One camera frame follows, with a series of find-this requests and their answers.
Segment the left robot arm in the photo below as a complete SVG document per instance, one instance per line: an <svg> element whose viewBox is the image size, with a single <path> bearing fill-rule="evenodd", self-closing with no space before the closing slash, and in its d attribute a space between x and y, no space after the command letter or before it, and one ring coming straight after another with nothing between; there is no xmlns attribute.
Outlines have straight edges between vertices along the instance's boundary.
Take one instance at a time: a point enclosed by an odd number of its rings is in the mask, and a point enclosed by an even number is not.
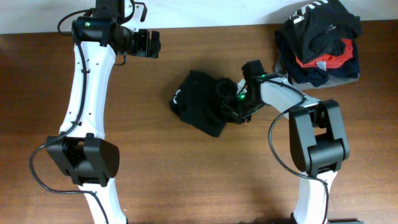
<svg viewBox="0 0 398 224"><path fill-rule="evenodd" d="M105 140L104 106L112 68L121 55L157 58L157 31L141 28L147 7L135 1L96 1L72 22L75 70L67 113L46 150L78 186L95 223L127 223L116 191L119 149Z"/></svg>

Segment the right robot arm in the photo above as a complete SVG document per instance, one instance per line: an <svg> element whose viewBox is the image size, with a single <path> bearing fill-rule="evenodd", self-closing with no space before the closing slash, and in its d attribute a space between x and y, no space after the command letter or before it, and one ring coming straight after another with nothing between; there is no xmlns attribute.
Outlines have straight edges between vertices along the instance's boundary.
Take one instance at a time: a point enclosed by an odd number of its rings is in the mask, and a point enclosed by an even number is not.
<svg viewBox="0 0 398 224"><path fill-rule="evenodd" d="M335 100L321 101L294 87L276 73L266 73L260 60L242 66L243 79L234 85L232 114L249 121L263 106L279 115L269 126L267 140L276 161L300 179L298 200L287 223L329 223L331 185L350 149L340 106ZM290 168L277 155L273 130L282 118L289 120Z"/></svg>

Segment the black polo shirt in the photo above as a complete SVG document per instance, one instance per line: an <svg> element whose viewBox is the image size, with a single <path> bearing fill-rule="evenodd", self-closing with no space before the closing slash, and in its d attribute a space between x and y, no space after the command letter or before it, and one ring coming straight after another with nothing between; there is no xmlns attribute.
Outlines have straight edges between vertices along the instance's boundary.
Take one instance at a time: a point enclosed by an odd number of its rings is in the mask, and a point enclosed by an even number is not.
<svg viewBox="0 0 398 224"><path fill-rule="evenodd" d="M220 136L226 123L237 123L238 118L226 108L238 90L229 78L190 70L169 101L170 109L184 123L212 136Z"/></svg>

